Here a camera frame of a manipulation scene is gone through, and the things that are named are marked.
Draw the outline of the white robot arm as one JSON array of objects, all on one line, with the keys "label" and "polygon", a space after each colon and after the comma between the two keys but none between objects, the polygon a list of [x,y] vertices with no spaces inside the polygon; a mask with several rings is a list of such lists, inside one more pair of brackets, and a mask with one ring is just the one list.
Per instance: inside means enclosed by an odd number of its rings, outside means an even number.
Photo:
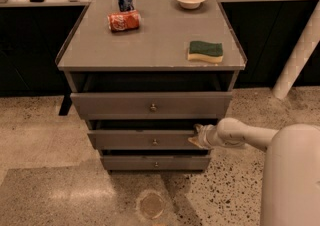
[{"label": "white robot arm", "polygon": [[260,226],[320,226],[319,126],[276,130],[224,118],[197,124],[188,141],[202,149],[248,144],[265,153]]}]

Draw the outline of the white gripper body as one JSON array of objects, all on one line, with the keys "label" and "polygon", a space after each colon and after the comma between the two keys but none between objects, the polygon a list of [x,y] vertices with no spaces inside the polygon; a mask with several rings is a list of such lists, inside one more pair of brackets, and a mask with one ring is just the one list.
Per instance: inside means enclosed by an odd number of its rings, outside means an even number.
[{"label": "white gripper body", "polygon": [[219,146],[221,140],[217,135],[217,130],[214,125],[203,125],[204,127],[198,133],[198,141],[201,148],[212,149],[214,146]]}]

